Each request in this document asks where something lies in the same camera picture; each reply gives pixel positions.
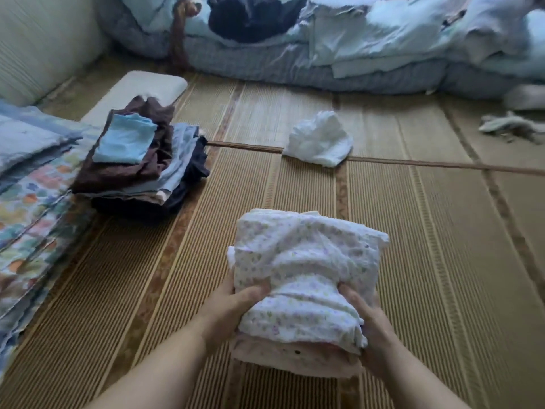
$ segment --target person's left thumb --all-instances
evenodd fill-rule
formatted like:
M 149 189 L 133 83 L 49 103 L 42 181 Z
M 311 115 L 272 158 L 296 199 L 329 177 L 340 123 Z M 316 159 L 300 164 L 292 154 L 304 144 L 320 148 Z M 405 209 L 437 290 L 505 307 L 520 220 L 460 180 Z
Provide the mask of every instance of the person's left thumb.
M 263 300 L 271 291 L 269 280 L 263 280 L 255 286 L 247 287 L 236 294 L 233 294 L 237 311 L 244 314 L 256 303 Z

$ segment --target gray bedding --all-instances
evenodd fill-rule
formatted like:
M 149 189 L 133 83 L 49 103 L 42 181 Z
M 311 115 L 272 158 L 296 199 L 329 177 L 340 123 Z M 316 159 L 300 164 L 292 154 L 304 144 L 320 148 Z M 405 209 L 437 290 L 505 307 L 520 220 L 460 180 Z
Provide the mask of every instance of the gray bedding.
M 144 33 L 120 0 L 96 1 L 99 22 L 114 40 L 145 57 L 167 57 L 167 32 Z M 198 71 L 338 92 L 394 95 L 438 90 L 471 99 L 499 99 L 524 82 L 446 59 L 425 60 L 388 72 L 334 79 L 330 67 L 310 67 L 308 45 L 305 44 L 233 48 L 202 37 L 187 36 L 184 46 L 191 65 Z

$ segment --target white wall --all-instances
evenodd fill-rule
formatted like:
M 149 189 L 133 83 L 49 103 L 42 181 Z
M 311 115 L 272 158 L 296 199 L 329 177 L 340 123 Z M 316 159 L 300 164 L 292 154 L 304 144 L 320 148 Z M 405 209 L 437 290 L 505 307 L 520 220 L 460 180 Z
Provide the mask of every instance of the white wall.
M 106 46 L 92 0 L 0 0 L 0 97 L 34 103 Z

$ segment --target forearm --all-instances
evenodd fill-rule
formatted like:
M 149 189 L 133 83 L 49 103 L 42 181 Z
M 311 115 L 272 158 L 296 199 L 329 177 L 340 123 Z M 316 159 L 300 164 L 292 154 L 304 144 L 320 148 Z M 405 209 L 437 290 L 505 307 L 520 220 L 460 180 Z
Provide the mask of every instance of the forearm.
M 390 354 L 383 381 L 397 409 L 468 409 L 401 344 Z
M 181 409 L 207 356 L 198 323 L 160 344 L 88 409 Z

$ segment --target navy blue garment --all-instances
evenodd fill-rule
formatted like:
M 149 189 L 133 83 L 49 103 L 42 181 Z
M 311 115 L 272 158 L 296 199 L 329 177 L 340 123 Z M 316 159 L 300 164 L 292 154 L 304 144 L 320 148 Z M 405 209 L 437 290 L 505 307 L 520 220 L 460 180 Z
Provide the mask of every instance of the navy blue garment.
M 91 199 L 92 207 L 102 214 L 119 216 L 150 225 L 158 224 L 171 215 L 177 214 L 191 189 L 201 181 L 201 178 L 207 178 L 210 174 L 210 171 L 204 166 L 208 156 L 204 152 L 207 143 L 204 136 L 199 137 L 180 185 L 173 190 L 163 205 L 139 199 L 99 197 Z
M 306 0 L 208 0 L 208 27 L 227 40 L 258 43 L 295 25 Z

